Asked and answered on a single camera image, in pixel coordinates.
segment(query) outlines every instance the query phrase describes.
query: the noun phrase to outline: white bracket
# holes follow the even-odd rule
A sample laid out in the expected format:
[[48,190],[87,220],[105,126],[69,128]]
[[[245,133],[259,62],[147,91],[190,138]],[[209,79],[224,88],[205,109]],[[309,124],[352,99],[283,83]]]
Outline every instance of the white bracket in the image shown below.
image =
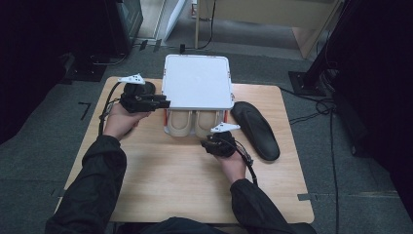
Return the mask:
[[136,84],[136,85],[145,84],[145,80],[140,76],[139,73],[133,76],[121,77],[118,79],[118,82]]
[[227,123],[221,122],[216,127],[210,129],[210,131],[212,133],[224,133],[227,131],[236,130],[240,128],[241,128],[240,125],[233,125],[233,124],[227,124]]

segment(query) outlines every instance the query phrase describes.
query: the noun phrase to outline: person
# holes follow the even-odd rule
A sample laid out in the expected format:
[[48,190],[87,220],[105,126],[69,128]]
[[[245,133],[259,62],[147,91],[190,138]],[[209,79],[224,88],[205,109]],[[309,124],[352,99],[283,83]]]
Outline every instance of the person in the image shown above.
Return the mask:
[[[81,172],[67,188],[56,213],[47,220],[45,233],[105,233],[127,168],[120,140],[149,115],[129,113],[119,103],[113,105],[103,134],[86,152]],[[231,183],[234,215],[248,233],[294,233],[270,198],[245,178],[246,166],[237,151],[228,158],[215,158]],[[171,217],[139,233],[224,232],[185,217]]]

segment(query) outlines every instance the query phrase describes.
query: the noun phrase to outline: beige furniture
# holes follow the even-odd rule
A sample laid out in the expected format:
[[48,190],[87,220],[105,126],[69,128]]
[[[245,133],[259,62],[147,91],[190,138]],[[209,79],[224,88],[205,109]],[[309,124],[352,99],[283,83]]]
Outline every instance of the beige furniture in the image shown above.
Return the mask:
[[[213,2],[198,0],[195,48],[198,48],[200,18],[212,18]],[[340,0],[217,0],[214,18],[290,26],[306,59],[340,3]]]
[[[157,93],[161,91],[161,79],[145,80],[155,84]],[[117,78],[111,77],[103,88],[65,188],[80,172],[82,157],[96,139],[98,116],[116,82]],[[121,84],[112,97],[118,98],[123,87]],[[235,101],[249,101],[262,112],[280,145],[280,159],[268,163],[257,157],[242,131],[233,131],[254,159],[259,186],[288,222],[313,222],[310,201],[299,201],[297,197],[307,194],[307,188],[280,89],[234,84],[234,95]],[[234,123],[230,115],[228,122]],[[111,220],[157,222],[182,216],[205,223],[237,223],[231,210],[230,184],[216,160],[205,152],[196,136],[169,136],[164,124],[164,110],[159,109],[121,141],[128,155],[128,168]]]

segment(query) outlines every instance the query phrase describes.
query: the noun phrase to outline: beige shoe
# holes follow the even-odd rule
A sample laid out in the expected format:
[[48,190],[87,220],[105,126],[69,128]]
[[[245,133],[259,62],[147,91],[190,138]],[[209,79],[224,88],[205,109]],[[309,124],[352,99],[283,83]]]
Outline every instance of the beige shoe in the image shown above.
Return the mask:
[[174,137],[188,136],[192,128],[192,111],[171,110],[168,115],[169,134]]
[[219,111],[216,110],[199,110],[195,119],[195,135],[200,138],[207,138],[210,135],[210,129],[217,126]]

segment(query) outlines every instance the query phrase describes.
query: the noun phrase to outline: black long-sleeve shirt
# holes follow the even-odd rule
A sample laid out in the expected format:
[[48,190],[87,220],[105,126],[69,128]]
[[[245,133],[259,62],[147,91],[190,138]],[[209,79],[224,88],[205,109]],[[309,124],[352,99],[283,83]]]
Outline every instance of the black long-sleeve shirt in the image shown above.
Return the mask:
[[[82,160],[81,172],[46,223],[47,234],[104,233],[127,168],[127,157],[120,146],[112,136],[99,136],[91,145]],[[234,215],[249,233],[293,233],[273,202],[249,180],[234,182],[231,194]],[[197,221],[172,217],[141,233],[222,232]]]

